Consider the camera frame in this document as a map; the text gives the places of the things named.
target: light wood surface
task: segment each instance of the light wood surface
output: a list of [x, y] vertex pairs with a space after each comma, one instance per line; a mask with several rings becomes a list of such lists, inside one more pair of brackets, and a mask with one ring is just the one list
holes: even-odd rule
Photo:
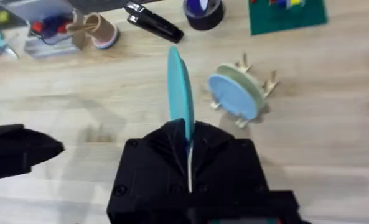
[[[251, 138], [271, 188], [293, 189], [313, 223], [369, 223], [369, 0], [326, 0], [327, 25], [254, 37], [247, 2], [225, 5], [222, 23], [198, 32], [180, 1], [147, 4], [185, 32], [177, 47], [189, 69], [196, 119]], [[0, 180], [0, 224], [108, 224], [125, 140], [169, 117], [172, 44], [128, 24], [124, 10], [103, 16], [122, 31], [112, 49], [88, 44], [82, 54], [42, 60], [0, 57], [0, 124], [23, 123], [66, 146], [31, 174]], [[19, 41], [12, 47], [22, 53]], [[281, 84], [264, 121], [240, 131], [209, 108], [206, 80], [243, 52], [257, 76], [277, 70]]]

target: black stapler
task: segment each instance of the black stapler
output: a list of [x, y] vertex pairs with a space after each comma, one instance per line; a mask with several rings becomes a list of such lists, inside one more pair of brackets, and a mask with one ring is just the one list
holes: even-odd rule
[[166, 40], [177, 44], [184, 36], [183, 31], [178, 27], [140, 4], [128, 1], [124, 9], [130, 14], [128, 22]]

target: black tape roll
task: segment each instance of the black tape roll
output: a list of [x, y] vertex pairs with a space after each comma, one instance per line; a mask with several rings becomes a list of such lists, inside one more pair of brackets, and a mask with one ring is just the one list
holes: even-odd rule
[[222, 0], [211, 1], [205, 15], [196, 16], [187, 8], [187, 0], [183, 3], [184, 13], [189, 24], [196, 30], [209, 30], [217, 26], [224, 16]]

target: red object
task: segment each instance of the red object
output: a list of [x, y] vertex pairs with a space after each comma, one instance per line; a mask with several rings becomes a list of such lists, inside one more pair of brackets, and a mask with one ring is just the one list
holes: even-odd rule
[[31, 27], [30, 27], [33, 31], [35, 31], [38, 34], [42, 33], [43, 30], [43, 23], [41, 22], [34, 22]]
[[67, 32], [67, 28], [66, 28], [66, 26], [67, 26], [69, 23], [70, 23], [70, 22], [64, 22], [64, 24], [62, 24], [61, 26], [59, 26], [59, 27], [58, 27], [57, 32], [58, 32], [59, 34], [64, 34], [64, 33], [66, 33], [66, 32]]

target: blue paper plate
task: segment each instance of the blue paper plate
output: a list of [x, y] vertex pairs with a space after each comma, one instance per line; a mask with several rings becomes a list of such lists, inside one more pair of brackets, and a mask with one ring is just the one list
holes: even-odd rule
[[187, 67], [180, 58], [176, 47], [169, 49], [167, 59], [167, 90], [171, 120], [183, 118], [185, 121], [185, 137], [189, 142], [194, 131], [194, 106], [191, 83]]
[[238, 82], [222, 74], [208, 79], [209, 89], [216, 101], [235, 116], [251, 120], [258, 116], [258, 104]]

